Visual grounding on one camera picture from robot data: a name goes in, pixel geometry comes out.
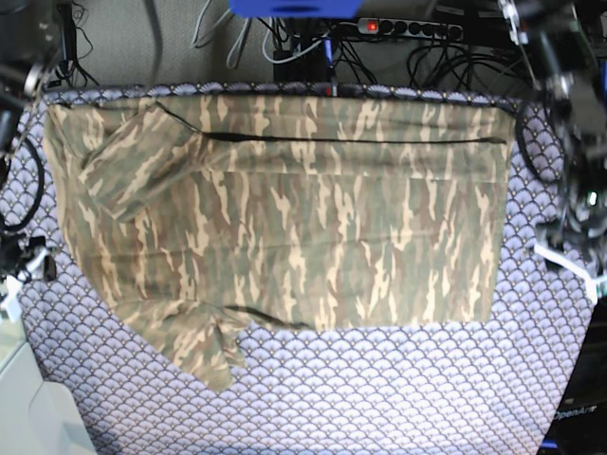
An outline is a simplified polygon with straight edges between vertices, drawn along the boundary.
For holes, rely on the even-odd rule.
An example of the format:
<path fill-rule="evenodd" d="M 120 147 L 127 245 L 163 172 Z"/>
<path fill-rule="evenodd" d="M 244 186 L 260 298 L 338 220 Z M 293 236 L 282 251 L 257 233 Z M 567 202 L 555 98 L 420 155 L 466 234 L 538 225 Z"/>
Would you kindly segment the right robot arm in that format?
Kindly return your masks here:
<path fill-rule="evenodd" d="M 36 165 L 37 189 L 24 218 L 11 224 L 1 218 L 1 320 L 22 316 L 18 294 L 35 280 L 55 278 L 53 249 L 43 237 L 28 238 L 24 229 L 34 218 L 45 190 L 41 157 L 20 127 L 26 111 L 35 111 L 48 80 L 68 49 L 69 1 L 3 1 L 1 3 L 1 184 L 8 182 L 16 152 L 25 148 Z"/>

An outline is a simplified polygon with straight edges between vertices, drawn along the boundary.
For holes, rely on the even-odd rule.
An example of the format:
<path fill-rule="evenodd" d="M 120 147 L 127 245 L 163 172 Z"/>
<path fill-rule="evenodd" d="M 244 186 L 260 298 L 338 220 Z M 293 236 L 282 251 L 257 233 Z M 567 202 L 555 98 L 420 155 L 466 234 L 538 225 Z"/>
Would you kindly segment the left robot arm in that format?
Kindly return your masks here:
<path fill-rule="evenodd" d="M 502 1 L 514 45 L 563 153 L 555 219 L 536 225 L 534 252 L 606 299 L 606 93 L 572 1 Z"/>

